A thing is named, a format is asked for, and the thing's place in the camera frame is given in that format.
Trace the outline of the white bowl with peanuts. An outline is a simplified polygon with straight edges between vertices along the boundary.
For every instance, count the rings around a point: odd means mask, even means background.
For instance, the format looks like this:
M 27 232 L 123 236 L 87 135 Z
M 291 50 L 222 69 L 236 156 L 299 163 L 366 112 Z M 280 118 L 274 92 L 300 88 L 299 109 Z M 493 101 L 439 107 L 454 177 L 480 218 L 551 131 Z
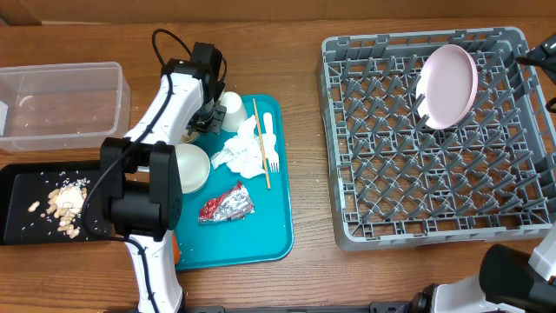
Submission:
M 179 177 L 183 194 L 198 191 L 208 180 L 211 163 L 200 147 L 181 143 L 175 147 Z

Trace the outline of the silver red foil wrapper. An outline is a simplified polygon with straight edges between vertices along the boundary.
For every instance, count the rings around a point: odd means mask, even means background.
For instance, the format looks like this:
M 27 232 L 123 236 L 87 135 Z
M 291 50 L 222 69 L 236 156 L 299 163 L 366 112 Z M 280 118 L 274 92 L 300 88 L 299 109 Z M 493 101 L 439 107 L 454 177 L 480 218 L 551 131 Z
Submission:
M 255 212 L 247 188 L 238 182 L 233 188 L 217 198 L 208 200 L 199 213 L 200 223 L 221 223 L 243 219 Z

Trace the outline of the pink round plate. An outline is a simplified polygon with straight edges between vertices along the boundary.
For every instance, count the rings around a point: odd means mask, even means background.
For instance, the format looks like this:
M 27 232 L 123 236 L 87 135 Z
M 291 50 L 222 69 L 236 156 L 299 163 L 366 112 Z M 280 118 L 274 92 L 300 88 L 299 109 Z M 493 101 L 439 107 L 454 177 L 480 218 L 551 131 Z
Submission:
M 473 106 L 478 71 L 471 55 L 455 44 L 439 47 L 424 63 L 416 96 L 424 96 L 417 108 L 426 126 L 444 130 L 454 126 Z

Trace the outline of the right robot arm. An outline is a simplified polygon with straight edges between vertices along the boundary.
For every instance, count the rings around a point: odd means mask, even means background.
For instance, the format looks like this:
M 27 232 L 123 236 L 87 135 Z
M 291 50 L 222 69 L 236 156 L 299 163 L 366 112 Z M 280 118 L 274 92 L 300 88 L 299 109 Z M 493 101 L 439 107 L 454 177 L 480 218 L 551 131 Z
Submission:
M 444 130 L 462 123 L 479 85 L 475 63 L 451 42 L 425 62 L 417 84 L 424 102 L 418 112 L 426 125 Z M 456 283 L 427 286 L 409 303 L 373 304 L 372 312 L 553 312 L 555 232 L 550 230 L 530 254 L 495 244 L 480 271 Z

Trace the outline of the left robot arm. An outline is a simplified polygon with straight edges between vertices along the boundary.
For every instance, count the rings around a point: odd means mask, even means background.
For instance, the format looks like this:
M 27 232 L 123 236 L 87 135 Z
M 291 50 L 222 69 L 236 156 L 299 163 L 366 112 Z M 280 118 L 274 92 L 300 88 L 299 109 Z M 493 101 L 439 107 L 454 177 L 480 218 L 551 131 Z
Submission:
M 140 312 L 182 312 L 175 272 L 174 230 L 182 212 L 176 146 L 186 132 L 218 133 L 226 110 L 222 53 L 195 43 L 188 60 L 162 65 L 161 85 L 142 121 L 124 138 L 101 146 L 94 190 L 117 242 L 125 243 L 139 289 Z

